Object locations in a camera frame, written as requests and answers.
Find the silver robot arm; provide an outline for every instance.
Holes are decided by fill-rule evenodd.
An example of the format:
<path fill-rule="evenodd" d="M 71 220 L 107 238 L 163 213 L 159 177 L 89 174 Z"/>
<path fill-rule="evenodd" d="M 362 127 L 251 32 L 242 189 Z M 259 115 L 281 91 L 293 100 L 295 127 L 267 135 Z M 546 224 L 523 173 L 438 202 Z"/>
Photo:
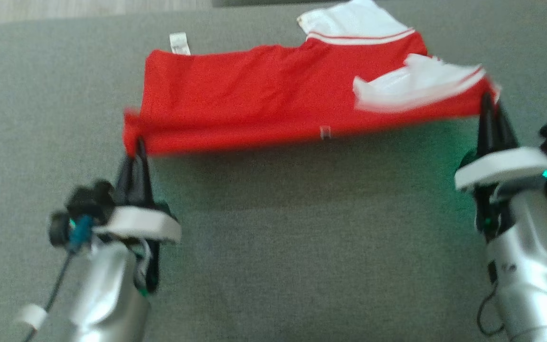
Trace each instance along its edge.
<path fill-rule="evenodd" d="M 489 278 L 511 342 L 547 342 L 547 151 L 519 147 L 501 106 L 482 101 L 478 149 L 455 174 L 473 194 Z"/>
<path fill-rule="evenodd" d="M 180 242 L 180 225 L 164 212 L 124 206 L 96 234 Z M 119 240 L 92 242 L 91 268 L 70 319 L 76 326 L 71 342 L 141 342 L 149 309 L 145 257 L 142 260 Z"/>
<path fill-rule="evenodd" d="M 44 309 L 28 305 L 21 320 L 37 331 L 52 307 L 66 269 L 80 251 L 89 250 L 87 277 L 70 315 L 76 329 L 71 342 L 141 342 L 148 296 L 159 282 L 159 247 L 179 243 L 181 227 L 166 204 L 155 203 L 145 146 L 126 156 L 115 188 L 107 181 L 78 187 L 66 210 L 50 220 L 50 242 L 67 250 L 67 259 Z"/>

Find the cable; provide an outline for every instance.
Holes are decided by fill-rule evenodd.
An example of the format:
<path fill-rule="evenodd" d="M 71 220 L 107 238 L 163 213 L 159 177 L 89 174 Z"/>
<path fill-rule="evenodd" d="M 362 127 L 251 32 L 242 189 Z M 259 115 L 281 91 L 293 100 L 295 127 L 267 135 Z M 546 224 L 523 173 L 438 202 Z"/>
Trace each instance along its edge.
<path fill-rule="evenodd" d="M 135 279 L 138 282 L 138 285 L 140 285 L 140 288 L 146 288 L 147 270 L 153 255 L 146 239 L 141 238 L 141 245 L 143 246 L 143 255 L 140 255 L 140 260 L 136 267 Z"/>
<path fill-rule="evenodd" d="M 482 333 L 482 335 L 485 335 L 487 337 L 495 336 L 498 333 L 501 333 L 502 331 L 504 331 L 504 329 L 506 328 L 502 324 L 496 330 L 489 332 L 489 331 L 486 331 L 484 327 L 482 326 L 482 311 L 484 310 L 484 306 L 487 305 L 488 301 L 490 301 L 491 299 L 493 299 L 493 297 L 495 297 L 496 292 L 497 292 L 497 282 L 495 282 L 495 285 L 493 286 L 493 291 L 488 296 L 484 297 L 484 299 L 482 300 L 482 303 L 480 303 L 480 307 L 478 307 L 478 313 L 476 314 L 476 325 L 478 325 L 478 330 L 480 330 L 480 333 Z"/>
<path fill-rule="evenodd" d="M 52 292 L 50 292 L 50 298 L 48 298 L 46 307 L 44 308 L 44 310 L 46 310 L 47 313 L 50 312 L 50 309 L 52 309 L 52 305 L 54 305 L 54 301 L 56 300 L 56 296 L 58 295 L 60 286 L 63 283 L 63 278 L 65 278 L 65 273 L 67 273 L 67 268 L 69 268 L 71 260 L 73 259 L 74 256 L 75 256 L 74 251 L 68 251 L 67 258 L 65 258 L 65 263 L 63 264 L 63 267 L 60 269 L 60 272 L 58 273 L 58 278 L 56 279 L 56 282 L 54 283 L 54 288 L 52 288 Z M 27 334 L 27 337 L 24 339 L 24 342 L 31 341 L 36 334 L 37 334 L 37 330 L 35 328 L 31 329 L 31 331 Z"/>

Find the white label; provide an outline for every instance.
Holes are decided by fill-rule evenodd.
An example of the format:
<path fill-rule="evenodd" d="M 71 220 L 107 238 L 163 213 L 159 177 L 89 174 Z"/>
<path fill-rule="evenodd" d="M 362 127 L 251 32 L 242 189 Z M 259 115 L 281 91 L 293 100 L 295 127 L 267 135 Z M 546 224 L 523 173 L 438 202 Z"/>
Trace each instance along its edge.
<path fill-rule="evenodd" d="M 320 138 L 322 140 L 332 138 L 332 133 L 330 132 L 330 126 L 320 126 Z"/>
<path fill-rule="evenodd" d="M 187 34 L 185 32 L 170 33 L 170 48 L 172 53 L 178 55 L 191 55 L 187 45 Z"/>

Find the fabric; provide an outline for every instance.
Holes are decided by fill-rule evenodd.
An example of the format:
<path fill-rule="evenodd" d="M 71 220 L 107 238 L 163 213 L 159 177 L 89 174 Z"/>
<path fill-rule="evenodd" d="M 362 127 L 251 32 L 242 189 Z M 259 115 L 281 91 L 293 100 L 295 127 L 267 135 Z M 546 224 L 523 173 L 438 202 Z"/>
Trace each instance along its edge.
<path fill-rule="evenodd" d="M 146 59 L 139 113 L 124 143 L 149 154 L 203 152 L 337 137 L 478 114 L 494 91 L 479 66 L 429 57 L 421 35 L 371 0 L 298 18 L 299 47 Z"/>
<path fill-rule="evenodd" d="M 432 52 L 503 84 L 520 142 L 547 123 L 547 2 L 386 0 Z M 145 58 L 187 32 L 193 54 L 299 46 L 295 18 L 333 4 L 0 25 L 0 342 L 45 304 L 65 253 L 47 217 L 74 186 L 115 180 L 124 106 Z M 483 342 L 490 292 L 473 200 L 453 173 L 477 120 L 326 143 L 154 158 L 154 192 L 183 225 L 161 248 L 144 342 Z M 68 341 L 87 259 L 74 260 L 34 342 Z M 484 324 L 499 324 L 494 305 Z M 497 336 L 495 342 L 508 342 Z"/>

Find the gray fabric surface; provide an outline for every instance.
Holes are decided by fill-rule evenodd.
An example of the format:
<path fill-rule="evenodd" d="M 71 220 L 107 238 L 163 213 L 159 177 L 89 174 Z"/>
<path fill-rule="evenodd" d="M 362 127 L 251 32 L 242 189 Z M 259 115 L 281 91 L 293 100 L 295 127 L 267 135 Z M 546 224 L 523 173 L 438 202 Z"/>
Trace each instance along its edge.
<path fill-rule="evenodd" d="M 483 63 L 525 144 L 547 122 L 547 1 L 384 3 L 431 52 Z M 43 305 L 63 251 L 46 218 L 76 184 L 113 179 L 122 108 L 168 34 L 194 54 L 299 45 L 315 4 L 0 26 L 0 341 L 24 303 Z M 150 342 L 481 341 L 484 242 L 453 171 L 476 121 L 352 139 L 155 160 L 159 197 L 184 225 L 162 251 Z M 69 333 L 87 263 L 74 262 L 36 341 Z M 498 323 L 489 313 L 488 325 Z"/>

